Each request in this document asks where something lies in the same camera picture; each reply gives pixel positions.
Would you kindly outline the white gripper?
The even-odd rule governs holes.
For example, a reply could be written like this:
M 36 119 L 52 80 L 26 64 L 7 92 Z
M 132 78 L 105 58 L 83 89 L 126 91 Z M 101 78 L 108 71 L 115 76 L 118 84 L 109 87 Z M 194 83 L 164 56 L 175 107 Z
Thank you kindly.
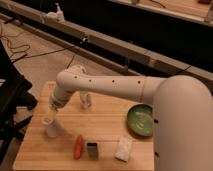
M 67 94 L 56 94 L 55 92 L 53 92 L 49 98 L 50 106 L 47 108 L 43 117 L 44 123 L 45 124 L 52 123 L 56 118 L 56 114 L 58 112 L 57 109 L 63 108 L 67 104 L 67 102 L 68 102 Z

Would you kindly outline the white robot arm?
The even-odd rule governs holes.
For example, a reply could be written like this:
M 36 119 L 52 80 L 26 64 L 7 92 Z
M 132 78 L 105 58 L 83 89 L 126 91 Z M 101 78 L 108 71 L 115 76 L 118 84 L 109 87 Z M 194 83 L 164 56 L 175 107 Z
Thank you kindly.
M 44 122 L 77 91 L 96 92 L 153 107 L 154 170 L 213 171 L 213 96 L 198 79 L 176 75 L 92 76 L 80 65 L 61 71 Z

